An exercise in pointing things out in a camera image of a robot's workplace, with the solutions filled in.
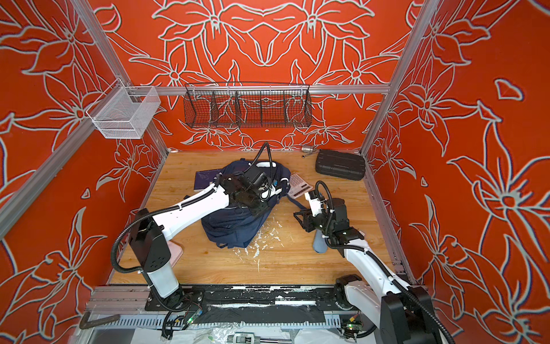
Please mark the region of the navy blue student backpack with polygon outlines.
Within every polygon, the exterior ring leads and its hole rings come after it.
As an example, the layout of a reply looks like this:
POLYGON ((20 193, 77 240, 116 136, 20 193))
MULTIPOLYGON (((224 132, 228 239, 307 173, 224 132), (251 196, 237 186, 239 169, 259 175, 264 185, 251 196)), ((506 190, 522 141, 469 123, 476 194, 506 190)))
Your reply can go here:
POLYGON ((257 168, 272 177, 275 189, 267 200, 266 209, 254 214, 246 206, 227 206, 201 219, 201 225, 207 238, 219 248, 246 248, 262 228, 273 208, 290 191, 291 171, 282 164, 273 161, 260 161, 257 168))

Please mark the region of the purple notebook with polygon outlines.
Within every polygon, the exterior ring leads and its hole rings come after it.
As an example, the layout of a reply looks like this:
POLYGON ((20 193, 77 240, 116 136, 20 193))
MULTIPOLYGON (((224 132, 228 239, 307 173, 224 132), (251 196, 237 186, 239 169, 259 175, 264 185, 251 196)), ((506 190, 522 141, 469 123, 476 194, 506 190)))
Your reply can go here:
POLYGON ((213 169, 206 171, 197 171, 195 173, 193 190, 200 192, 209 187, 211 184, 219 184, 219 176, 222 176, 222 170, 213 169))

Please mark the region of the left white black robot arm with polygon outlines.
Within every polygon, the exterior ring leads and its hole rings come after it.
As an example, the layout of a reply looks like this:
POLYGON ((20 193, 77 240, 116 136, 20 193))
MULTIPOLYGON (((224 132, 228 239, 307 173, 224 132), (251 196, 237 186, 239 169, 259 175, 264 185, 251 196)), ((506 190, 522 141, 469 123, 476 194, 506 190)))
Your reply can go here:
POLYGON ((185 294, 170 263, 168 242, 201 221, 218 247, 247 247, 288 192, 288 179, 288 170, 273 159, 230 163, 203 191, 169 208, 142 209, 113 243, 111 265, 120 273, 142 274, 163 307, 175 310, 185 294))

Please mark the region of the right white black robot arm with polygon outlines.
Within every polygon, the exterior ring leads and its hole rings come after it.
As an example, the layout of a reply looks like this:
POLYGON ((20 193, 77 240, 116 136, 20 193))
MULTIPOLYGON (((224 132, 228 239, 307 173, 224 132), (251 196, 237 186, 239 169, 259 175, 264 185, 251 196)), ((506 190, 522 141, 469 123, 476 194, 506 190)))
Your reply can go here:
POLYGON ((340 303, 369 319, 378 343, 454 343, 428 293, 391 271, 362 232, 350 225, 343 199, 333 197, 323 181, 317 181, 305 197, 309 208, 294 217, 306 232, 315 232, 326 247, 356 268, 358 275, 338 282, 340 303))

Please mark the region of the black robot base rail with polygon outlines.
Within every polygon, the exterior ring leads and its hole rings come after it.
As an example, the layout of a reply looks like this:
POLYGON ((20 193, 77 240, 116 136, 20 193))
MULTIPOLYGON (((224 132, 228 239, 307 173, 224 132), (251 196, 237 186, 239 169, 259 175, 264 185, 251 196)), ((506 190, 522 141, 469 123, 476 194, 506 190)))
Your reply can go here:
POLYGON ((173 316, 201 310, 197 325, 322 324, 338 327, 359 314, 334 285, 182 285, 166 304, 173 316))

